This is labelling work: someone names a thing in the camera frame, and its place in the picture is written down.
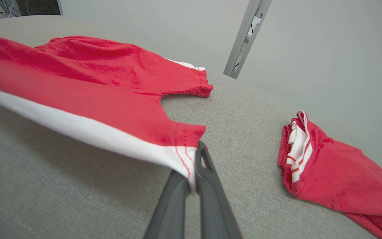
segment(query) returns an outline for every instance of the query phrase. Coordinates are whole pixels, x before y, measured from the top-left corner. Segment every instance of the white wall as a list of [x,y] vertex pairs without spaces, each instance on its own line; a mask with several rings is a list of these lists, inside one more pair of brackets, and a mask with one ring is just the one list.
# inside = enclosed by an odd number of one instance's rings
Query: white wall
[[273,0],[238,80],[328,118],[382,167],[382,0]]
[[223,73],[248,1],[60,0],[63,15],[172,60]]

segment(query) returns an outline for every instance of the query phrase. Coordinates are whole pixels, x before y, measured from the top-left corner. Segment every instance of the gray upholstery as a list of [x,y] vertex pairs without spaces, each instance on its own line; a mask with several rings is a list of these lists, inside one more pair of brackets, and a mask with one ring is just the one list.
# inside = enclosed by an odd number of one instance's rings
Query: gray upholstery
[[[128,42],[60,16],[0,20],[1,37],[29,46],[68,35]],[[162,105],[175,121],[207,126],[203,142],[245,239],[374,238],[340,213],[296,200],[283,186],[282,127],[298,108],[209,69],[208,81],[210,97],[166,96]],[[0,239],[142,238],[169,171],[85,145],[0,106]],[[199,197],[190,196],[186,210],[186,238],[199,238]]]

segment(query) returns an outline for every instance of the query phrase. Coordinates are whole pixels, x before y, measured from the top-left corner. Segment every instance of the white trim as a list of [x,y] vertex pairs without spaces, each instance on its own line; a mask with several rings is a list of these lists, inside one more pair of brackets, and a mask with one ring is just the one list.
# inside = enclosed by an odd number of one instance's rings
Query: white trim
[[292,144],[292,146],[288,156],[293,157],[296,161],[289,158],[286,160],[286,163],[291,165],[291,171],[297,169],[297,171],[291,173],[293,183],[300,179],[300,175],[303,173],[313,152],[312,144],[310,143],[309,129],[307,126],[307,115],[302,110],[300,110],[297,114],[304,126],[304,130],[301,129],[294,121],[291,121],[291,133],[288,138],[288,144]]
[[193,162],[197,149],[194,147],[155,145],[93,119],[44,106],[2,91],[0,91],[0,105],[73,139],[135,159],[167,166],[187,177],[188,171],[178,157],[177,149],[190,170],[188,181],[191,186],[195,186]]
[[171,59],[168,59],[168,60],[173,61],[175,63],[178,63],[178,64],[183,65],[183,66],[188,67],[188,68],[194,68],[197,71],[204,71],[204,70],[206,70],[206,68],[204,68],[204,67],[200,67],[200,66],[199,67],[194,67],[193,65],[191,65],[189,63],[186,63],[186,62],[174,61],[174,60],[171,60]]

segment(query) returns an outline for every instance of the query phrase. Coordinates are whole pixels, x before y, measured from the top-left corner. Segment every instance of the red t-shirt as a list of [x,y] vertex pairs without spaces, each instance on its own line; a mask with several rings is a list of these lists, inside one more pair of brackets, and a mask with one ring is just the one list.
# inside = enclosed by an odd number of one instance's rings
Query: red t-shirt
[[136,45],[71,36],[33,48],[0,38],[1,105],[80,141],[174,168],[192,184],[206,127],[172,121],[160,100],[208,97],[212,89],[204,68]]

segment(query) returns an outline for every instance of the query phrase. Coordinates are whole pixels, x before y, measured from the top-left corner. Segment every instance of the folded red clothing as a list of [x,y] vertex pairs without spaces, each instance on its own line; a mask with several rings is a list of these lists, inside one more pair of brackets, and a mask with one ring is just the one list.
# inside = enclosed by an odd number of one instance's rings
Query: folded red clothing
[[278,163],[295,197],[340,211],[382,238],[382,169],[328,137],[305,112],[283,128]]

